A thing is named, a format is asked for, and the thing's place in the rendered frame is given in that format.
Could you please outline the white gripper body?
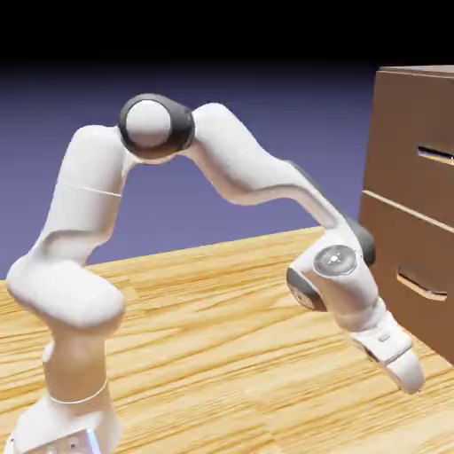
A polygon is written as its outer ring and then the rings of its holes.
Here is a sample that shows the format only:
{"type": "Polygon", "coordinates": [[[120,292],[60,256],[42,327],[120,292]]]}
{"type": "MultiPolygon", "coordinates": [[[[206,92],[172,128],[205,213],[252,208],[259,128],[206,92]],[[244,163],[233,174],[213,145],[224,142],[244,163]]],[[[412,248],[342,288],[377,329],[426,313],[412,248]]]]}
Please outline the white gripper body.
{"type": "Polygon", "coordinates": [[[408,395],[419,392],[426,382],[419,359],[412,349],[386,364],[386,370],[396,385],[408,395]]]}

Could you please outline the brown wooden cabinet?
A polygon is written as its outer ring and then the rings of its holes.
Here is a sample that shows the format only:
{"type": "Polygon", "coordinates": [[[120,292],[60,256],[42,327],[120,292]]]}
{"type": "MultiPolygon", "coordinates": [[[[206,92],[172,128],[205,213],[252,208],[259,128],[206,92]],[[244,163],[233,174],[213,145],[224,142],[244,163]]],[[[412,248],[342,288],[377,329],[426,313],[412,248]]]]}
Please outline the brown wooden cabinet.
{"type": "Polygon", "coordinates": [[[454,364],[454,66],[376,74],[359,221],[395,318],[454,364]]]}

